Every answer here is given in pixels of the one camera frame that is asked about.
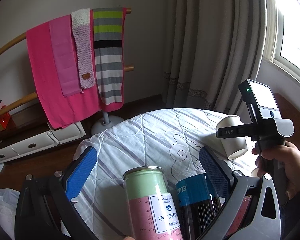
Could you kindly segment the person's right hand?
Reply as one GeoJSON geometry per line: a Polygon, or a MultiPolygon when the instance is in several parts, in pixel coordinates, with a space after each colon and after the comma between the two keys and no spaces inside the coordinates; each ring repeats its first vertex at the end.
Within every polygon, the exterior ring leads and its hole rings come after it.
{"type": "Polygon", "coordinates": [[[300,151],[291,142],[263,150],[262,157],[266,160],[276,159],[284,163],[285,174],[289,180],[287,189],[289,199],[300,200],[300,151]]]}

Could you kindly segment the person's left hand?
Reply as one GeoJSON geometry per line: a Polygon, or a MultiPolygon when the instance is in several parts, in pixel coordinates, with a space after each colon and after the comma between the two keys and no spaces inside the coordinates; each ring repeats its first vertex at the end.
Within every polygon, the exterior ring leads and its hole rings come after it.
{"type": "Polygon", "coordinates": [[[123,240],[135,240],[133,237],[127,236],[123,240]]]}

